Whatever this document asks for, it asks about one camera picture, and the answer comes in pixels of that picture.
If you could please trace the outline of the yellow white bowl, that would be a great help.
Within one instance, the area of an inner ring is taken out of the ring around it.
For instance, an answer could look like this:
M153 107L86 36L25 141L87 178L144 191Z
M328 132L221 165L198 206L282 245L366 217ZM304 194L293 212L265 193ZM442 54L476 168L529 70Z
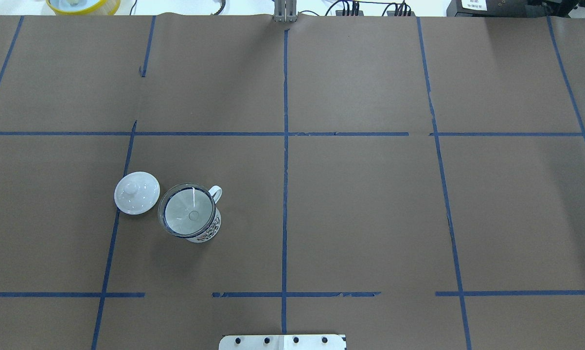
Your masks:
M60 16L112 16L121 0L46 0L53 13Z

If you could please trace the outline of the black box with label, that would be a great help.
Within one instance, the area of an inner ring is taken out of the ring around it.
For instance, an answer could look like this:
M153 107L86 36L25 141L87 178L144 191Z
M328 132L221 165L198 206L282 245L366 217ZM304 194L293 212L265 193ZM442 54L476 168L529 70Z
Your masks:
M527 0L451 0L447 17L527 18Z

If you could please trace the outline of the white cup lid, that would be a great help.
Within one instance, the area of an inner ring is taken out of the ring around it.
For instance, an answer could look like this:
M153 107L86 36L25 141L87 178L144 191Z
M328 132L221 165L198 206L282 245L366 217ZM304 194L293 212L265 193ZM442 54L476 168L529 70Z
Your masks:
M124 176L115 186L116 207L128 215L140 215L152 209L160 197L160 184L154 175L133 172Z

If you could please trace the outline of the grey aluminium post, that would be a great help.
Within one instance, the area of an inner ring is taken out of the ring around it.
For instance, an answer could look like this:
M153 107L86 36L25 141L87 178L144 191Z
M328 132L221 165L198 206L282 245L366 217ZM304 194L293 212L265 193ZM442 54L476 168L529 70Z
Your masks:
M273 0L273 20L278 23L292 23L298 20L297 0Z

